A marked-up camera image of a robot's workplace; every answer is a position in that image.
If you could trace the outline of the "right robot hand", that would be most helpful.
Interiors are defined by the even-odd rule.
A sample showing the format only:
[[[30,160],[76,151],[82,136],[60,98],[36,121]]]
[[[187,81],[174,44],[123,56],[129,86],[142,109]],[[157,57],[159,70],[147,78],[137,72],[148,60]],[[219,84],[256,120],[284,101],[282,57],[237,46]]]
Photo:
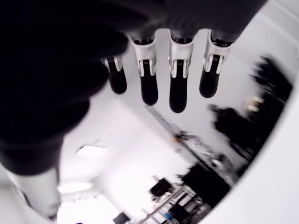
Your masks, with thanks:
[[[157,102],[155,33],[170,33],[170,97],[185,109],[194,37],[209,31],[200,93],[212,97],[231,45],[263,0],[3,0],[0,3],[0,162],[18,196],[57,219],[65,135],[110,83],[126,89],[121,57],[129,44],[145,104]]]

